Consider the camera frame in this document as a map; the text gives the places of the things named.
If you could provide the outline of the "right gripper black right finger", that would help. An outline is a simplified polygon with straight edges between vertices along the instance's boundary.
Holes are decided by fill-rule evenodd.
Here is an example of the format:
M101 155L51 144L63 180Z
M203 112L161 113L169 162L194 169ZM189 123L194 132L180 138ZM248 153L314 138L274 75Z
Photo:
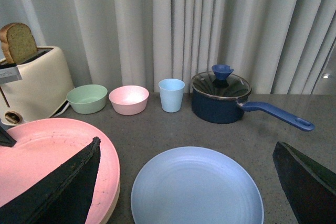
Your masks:
M285 142L273 162L298 223L335 223L335 173Z

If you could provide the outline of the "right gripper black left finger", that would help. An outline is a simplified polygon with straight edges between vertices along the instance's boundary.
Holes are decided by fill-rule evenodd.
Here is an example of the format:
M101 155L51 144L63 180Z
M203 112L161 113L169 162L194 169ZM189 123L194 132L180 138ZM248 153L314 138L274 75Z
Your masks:
M92 142L1 207L1 223L85 223L98 176L101 140Z

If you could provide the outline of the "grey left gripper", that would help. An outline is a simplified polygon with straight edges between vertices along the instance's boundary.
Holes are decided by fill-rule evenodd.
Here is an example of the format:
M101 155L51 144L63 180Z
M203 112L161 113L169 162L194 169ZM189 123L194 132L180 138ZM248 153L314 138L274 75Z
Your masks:
M1 66L0 84L6 84L21 80L21 74L17 66ZM13 147L17 141L0 126L0 145L4 147Z

